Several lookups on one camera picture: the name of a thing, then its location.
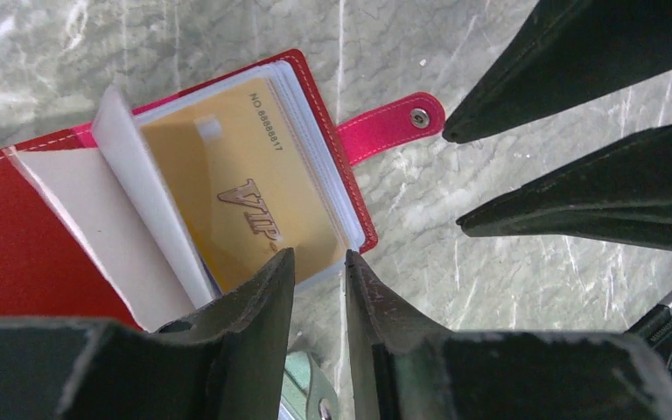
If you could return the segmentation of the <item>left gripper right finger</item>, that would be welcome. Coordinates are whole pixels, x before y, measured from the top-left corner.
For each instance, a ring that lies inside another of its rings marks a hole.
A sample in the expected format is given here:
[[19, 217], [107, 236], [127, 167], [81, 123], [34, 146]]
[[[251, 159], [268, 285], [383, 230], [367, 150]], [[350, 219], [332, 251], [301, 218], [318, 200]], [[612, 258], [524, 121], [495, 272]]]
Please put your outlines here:
[[359, 419], [672, 419], [672, 374], [610, 332], [454, 332], [346, 253]]

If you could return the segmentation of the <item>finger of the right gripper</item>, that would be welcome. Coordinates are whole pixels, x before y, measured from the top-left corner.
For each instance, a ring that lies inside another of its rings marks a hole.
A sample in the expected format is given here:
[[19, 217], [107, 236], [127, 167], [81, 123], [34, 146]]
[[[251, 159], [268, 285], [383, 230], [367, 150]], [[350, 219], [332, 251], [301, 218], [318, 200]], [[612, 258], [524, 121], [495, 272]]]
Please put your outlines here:
[[672, 1], [540, 1], [444, 125], [467, 144], [672, 70]]
[[672, 124], [626, 136], [457, 223], [471, 237], [568, 235], [672, 250]]

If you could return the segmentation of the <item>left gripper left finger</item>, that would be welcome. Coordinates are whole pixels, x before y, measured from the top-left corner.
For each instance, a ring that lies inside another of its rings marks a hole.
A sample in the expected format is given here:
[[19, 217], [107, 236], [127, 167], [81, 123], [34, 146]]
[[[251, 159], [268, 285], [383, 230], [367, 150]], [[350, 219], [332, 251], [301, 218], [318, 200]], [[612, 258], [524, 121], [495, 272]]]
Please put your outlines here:
[[0, 419], [274, 419], [295, 254], [140, 332], [107, 318], [0, 318]]

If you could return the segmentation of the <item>gold vip card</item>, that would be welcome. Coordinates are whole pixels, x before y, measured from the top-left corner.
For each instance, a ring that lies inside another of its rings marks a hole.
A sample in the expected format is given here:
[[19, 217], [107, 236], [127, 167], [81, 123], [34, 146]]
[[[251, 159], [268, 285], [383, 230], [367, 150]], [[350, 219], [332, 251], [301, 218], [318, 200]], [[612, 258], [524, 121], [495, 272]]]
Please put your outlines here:
[[222, 291], [293, 249], [295, 278], [330, 269], [346, 237], [307, 167], [273, 82], [258, 76], [139, 121], [192, 240]]

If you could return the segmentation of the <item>red card holder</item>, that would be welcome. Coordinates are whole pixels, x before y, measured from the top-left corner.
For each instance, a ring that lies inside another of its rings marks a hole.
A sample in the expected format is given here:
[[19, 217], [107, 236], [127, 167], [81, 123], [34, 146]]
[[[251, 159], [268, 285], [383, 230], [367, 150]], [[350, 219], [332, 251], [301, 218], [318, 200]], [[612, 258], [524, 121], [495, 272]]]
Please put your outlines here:
[[0, 316], [104, 317], [153, 331], [225, 294], [139, 121], [258, 76], [274, 84], [345, 253], [374, 248], [354, 167], [436, 135], [444, 108], [417, 92], [336, 125], [305, 56], [290, 49], [141, 108], [109, 87], [91, 122], [1, 149]]

